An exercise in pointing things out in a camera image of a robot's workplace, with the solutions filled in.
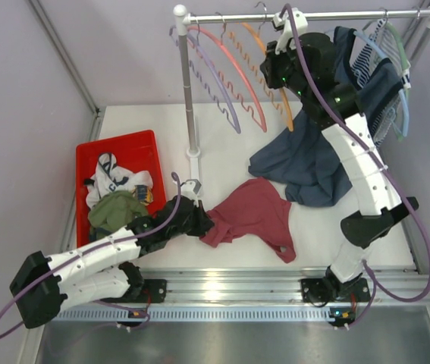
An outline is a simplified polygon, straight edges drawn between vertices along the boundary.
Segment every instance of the white cloth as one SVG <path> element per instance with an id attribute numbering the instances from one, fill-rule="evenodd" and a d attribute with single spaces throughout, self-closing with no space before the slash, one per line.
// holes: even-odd
<path id="1" fill-rule="evenodd" d="M 134 192 L 136 186 L 147 186 L 152 188 L 153 182 L 148 171 L 133 173 L 128 169 L 119 167 L 115 155 L 103 153 L 99 156 L 96 164 L 95 174 L 90 178 L 93 185 L 86 186 L 86 204 L 90 209 L 95 206 L 103 196 L 114 191 Z"/>

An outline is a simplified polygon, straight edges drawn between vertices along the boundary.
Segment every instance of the green garment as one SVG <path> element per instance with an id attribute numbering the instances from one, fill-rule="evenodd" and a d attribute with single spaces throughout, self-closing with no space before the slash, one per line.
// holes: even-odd
<path id="1" fill-rule="evenodd" d="M 129 224 L 135 218 L 148 215 L 147 208 L 129 191 L 115 191 L 103 196 L 88 213 L 90 241 L 102 239 Z"/>

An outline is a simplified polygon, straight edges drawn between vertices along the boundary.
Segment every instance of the clothing rack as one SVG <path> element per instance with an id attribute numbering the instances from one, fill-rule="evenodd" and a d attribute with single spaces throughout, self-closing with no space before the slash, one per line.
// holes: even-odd
<path id="1" fill-rule="evenodd" d="M 184 87 L 184 104 L 186 107 L 186 120 L 189 139 L 189 148 L 187 156 L 190 159 L 190 170 L 192 179 L 201 180 L 199 173 L 199 158 L 201 157 L 201 149 L 199 147 L 199 138 L 196 132 L 196 123 L 194 120 L 193 111 L 193 95 L 191 92 L 190 66 L 187 43 L 187 27 L 189 25 L 200 24 L 216 24 L 216 23 L 265 23 L 271 21 L 275 14 L 238 14 L 238 15 L 202 15 L 196 16 L 188 13 L 184 5 L 176 5 L 173 10 L 176 20 L 177 36 L 179 41 L 179 51 L 181 59 L 181 72 L 183 74 Z M 319 13 L 304 13 L 304 17 L 308 21 L 315 20 L 373 20 L 373 19 L 425 19 L 425 30 L 418 39 L 414 50 L 411 52 L 409 60 L 412 64 L 419 60 L 425 46 L 430 40 L 430 6 L 426 9 L 411 9 L 411 10 L 393 10 L 386 9 L 376 11 L 329 11 Z"/>

